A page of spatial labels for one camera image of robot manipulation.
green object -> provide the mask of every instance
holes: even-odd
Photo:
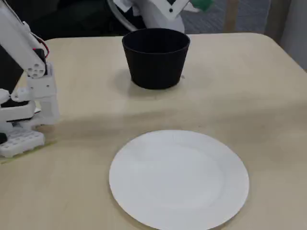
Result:
[[[213,0],[190,0],[195,8],[206,11],[213,3]]]

tabletop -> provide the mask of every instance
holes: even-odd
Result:
[[[307,74],[259,34],[192,35],[180,83],[130,81],[121,37],[48,41],[61,120],[52,144],[0,165],[4,230],[149,230],[108,185],[116,152],[149,131],[201,132],[244,162],[250,193],[217,230],[306,229]]]

cable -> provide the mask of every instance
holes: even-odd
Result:
[[[45,58],[47,58],[47,57],[49,56],[49,54],[50,54],[50,49],[49,49],[49,47],[47,46],[47,44],[45,43],[45,41],[44,41],[41,37],[37,36],[36,34],[34,34],[34,33],[32,33],[32,32],[31,32],[31,34],[32,34],[41,44],[44,45],[44,47],[45,47],[46,50],[47,50],[47,54],[46,54]]]
[[[130,31],[136,31],[138,30],[133,24],[131,24],[124,15],[121,14],[121,12],[118,10],[116,4],[113,0],[107,0],[107,3],[109,4],[109,7],[111,11],[113,12],[114,16]]]

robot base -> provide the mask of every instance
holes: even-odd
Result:
[[[4,131],[8,141],[0,145],[0,155],[11,158],[35,147],[45,144],[44,134],[20,127],[14,127],[10,131]]]

floor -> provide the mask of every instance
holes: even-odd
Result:
[[[236,31],[263,33],[270,0],[240,0]],[[226,0],[214,0],[206,12],[182,12],[187,34],[210,34],[223,31]]]

